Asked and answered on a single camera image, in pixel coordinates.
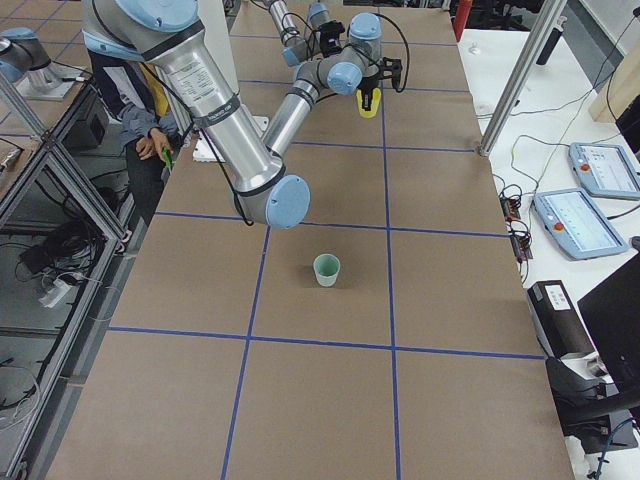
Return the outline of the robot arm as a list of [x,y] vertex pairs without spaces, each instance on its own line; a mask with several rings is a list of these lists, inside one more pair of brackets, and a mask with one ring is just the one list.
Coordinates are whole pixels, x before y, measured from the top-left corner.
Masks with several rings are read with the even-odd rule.
[[294,67],[311,60],[321,53],[320,27],[331,20],[329,10],[324,3],[312,3],[303,17],[307,26],[300,30],[295,23],[295,16],[290,12],[285,1],[264,1],[283,47],[282,56],[289,67]]
[[283,155],[320,93],[367,94],[378,85],[381,25],[357,14],[343,32],[322,3],[309,7],[315,46],[296,29],[283,1],[266,7],[278,29],[283,55],[295,67],[294,82],[264,133],[225,79],[205,45],[205,25],[195,1],[85,1],[83,35],[89,50],[145,61],[163,72],[197,128],[231,169],[238,213],[248,222],[277,229],[298,225],[310,204],[306,181],[286,171]]

